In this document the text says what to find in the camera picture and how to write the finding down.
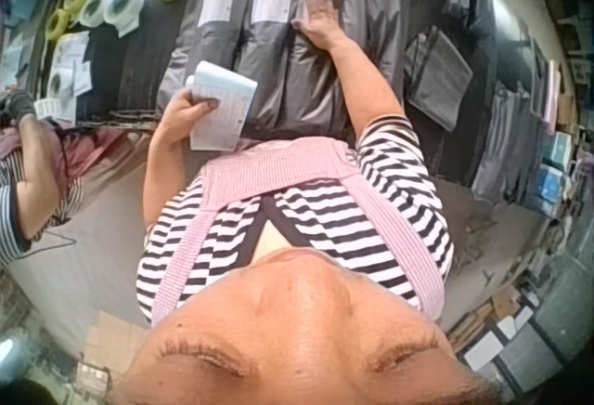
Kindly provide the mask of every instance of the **floor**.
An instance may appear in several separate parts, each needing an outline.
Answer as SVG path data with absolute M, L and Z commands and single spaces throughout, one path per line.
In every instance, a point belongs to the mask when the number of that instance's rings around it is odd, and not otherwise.
M 550 59 L 560 59 L 566 66 L 561 42 L 556 37 L 544 1 L 505 2 L 519 11 L 544 54 Z M 196 168 L 196 164 L 192 163 L 191 167 Z M 144 168 L 138 169 L 105 192 L 71 224 L 54 230 L 74 238 L 76 245 L 47 250 L 10 268 L 42 314 L 47 330 L 74 357 L 78 357 L 84 347 L 86 335 L 99 310 L 146 326 L 135 296 L 136 266 L 144 238 L 140 221 L 143 176 Z M 457 218 L 456 225 L 452 226 L 452 232 L 457 235 L 456 242 L 475 240 L 477 236 L 468 236 L 464 222 L 470 207 L 459 202 L 468 193 L 452 187 L 441 188 L 440 192 L 444 193 L 446 216 Z M 447 284 L 447 307 L 441 321 L 444 329 L 450 329 L 464 313 L 497 290 L 541 225 L 541 217 L 519 207 L 497 212 L 497 225 L 482 235 L 484 254 L 481 260 L 460 270 Z M 61 244 L 64 244 L 63 239 L 47 235 L 36 248 Z

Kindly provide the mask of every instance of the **glove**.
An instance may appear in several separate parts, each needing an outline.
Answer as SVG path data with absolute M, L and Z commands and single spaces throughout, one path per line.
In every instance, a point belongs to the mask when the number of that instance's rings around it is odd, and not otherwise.
M 27 114 L 35 115 L 34 100 L 31 94 L 22 89 L 0 94 L 0 112 L 20 123 Z

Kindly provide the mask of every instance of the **nose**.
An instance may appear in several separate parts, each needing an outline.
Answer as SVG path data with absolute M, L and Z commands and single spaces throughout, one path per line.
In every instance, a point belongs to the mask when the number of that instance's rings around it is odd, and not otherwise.
M 265 264 L 257 313 L 277 328 L 284 360 L 291 360 L 295 371 L 311 375 L 319 367 L 320 374 L 328 373 L 341 363 L 337 354 L 352 311 L 343 270 L 329 257 L 307 252 L 277 255 Z

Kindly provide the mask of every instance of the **stack of packages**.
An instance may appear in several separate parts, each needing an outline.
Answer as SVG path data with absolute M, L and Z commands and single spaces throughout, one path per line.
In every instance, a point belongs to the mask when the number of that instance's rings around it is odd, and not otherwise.
M 206 60 L 258 83 L 243 136 L 348 138 L 350 122 L 329 55 L 291 27 L 299 1 L 188 1 L 159 89 L 160 109 Z M 346 34 L 401 98 L 409 0 L 333 1 Z

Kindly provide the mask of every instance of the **striped shirt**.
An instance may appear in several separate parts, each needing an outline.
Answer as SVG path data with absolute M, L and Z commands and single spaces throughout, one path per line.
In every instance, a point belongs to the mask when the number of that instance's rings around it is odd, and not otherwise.
M 385 197 L 417 231 L 445 279 L 454 246 L 447 232 L 442 204 L 429 179 L 412 125 L 402 116 L 382 117 L 359 139 L 347 156 L 368 183 Z M 200 208 L 202 178 L 165 204 L 146 239 L 138 266 L 136 294 L 141 310 L 152 320 L 154 299 L 167 265 L 187 226 Z M 233 202 L 221 210 L 196 257 L 177 306 L 223 278 L 239 261 L 254 219 L 266 203 L 274 203 L 307 241 L 343 267 L 371 280 L 420 307 L 407 275 L 385 242 L 339 181 L 319 179 L 295 187 Z
M 25 180 L 22 150 L 15 150 L 0 162 L 0 268 L 21 259 L 29 252 L 32 242 L 38 242 L 48 228 L 66 224 L 78 212 L 83 202 L 83 183 L 76 179 L 68 187 L 58 210 L 29 242 L 19 229 L 16 187 Z

